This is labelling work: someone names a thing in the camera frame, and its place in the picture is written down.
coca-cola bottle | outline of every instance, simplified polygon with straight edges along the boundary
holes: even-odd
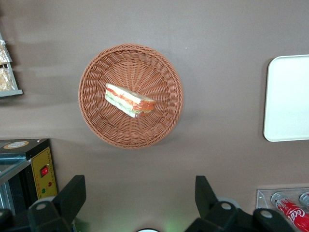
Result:
[[[303,232],[309,232],[309,215],[283,192],[275,193],[271,197],[271,202],[281,210],[289,221],[298,229]]]

sandwich slice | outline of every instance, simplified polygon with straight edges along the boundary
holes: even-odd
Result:
[[[150,114],[156,103],[151,98],[109,83],[106,84],[105,99],[133,118]]]

wicker basket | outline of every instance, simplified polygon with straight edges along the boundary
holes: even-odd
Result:
[[[126,115],[105,100],[106,83],[156,100],[154,112],[139,118]],[[117,147],[142,148],[161,141],[174,128],[183,107],[183,89],[162,54],[138,44],[121,44],[89,63],[79,86],[79,106],[99,138]]]

red switch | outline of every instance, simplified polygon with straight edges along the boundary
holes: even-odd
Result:
[[[48,168],[47,166],[44,166],[41,170],[41,177],[45,176],[46,174],[48,174]]]

white tray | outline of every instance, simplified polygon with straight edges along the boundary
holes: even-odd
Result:
[[[309,139],[309,55],[269,64],[264,136],[271,142]]]

